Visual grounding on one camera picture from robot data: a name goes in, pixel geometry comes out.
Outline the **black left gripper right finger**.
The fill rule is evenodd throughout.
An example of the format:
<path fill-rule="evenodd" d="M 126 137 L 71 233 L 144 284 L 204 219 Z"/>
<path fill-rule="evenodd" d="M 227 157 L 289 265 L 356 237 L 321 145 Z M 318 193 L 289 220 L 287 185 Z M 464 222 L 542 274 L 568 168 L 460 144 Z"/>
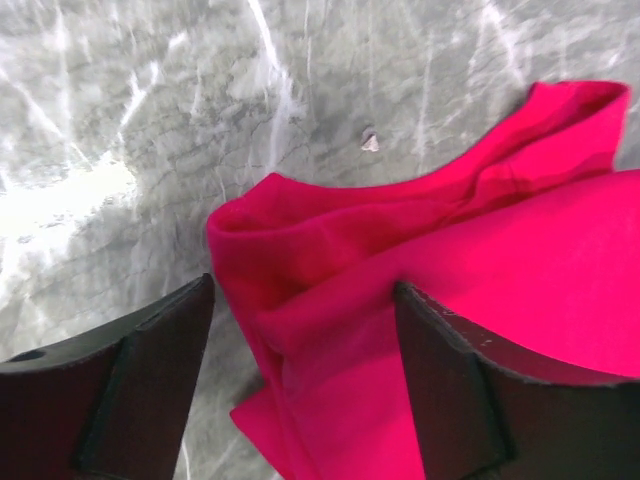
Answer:
<path fill-rule="evenodd" d="M 522 347 L 415 286 L 395 322 L 429 479 L 635 479 L 639 383 Z"/>

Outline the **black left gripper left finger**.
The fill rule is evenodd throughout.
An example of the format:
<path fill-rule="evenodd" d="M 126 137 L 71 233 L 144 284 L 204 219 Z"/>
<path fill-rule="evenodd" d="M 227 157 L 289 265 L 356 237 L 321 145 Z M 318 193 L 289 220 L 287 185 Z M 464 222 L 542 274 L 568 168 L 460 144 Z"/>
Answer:
<path fill-rule="evenodd" d="M 210 275 L 1 364 L 4 479 L 170 479 L 215 305 Z"/>

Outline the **pink t shirt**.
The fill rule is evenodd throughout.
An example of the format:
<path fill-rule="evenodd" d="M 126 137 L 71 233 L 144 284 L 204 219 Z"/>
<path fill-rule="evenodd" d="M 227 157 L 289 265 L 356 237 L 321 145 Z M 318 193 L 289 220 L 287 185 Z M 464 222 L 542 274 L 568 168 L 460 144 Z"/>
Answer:
<path fill-rule="evenodd" d="M 537 83 L 417 179 L 271 174 L 209 217 L 216 278 L 264 378 L 231 414 L 286 479 L 420 479 L 392 307 L 406 281 L 536 352 L 639 373 L 639 174 L 616 171 L 630 88 Z"/>

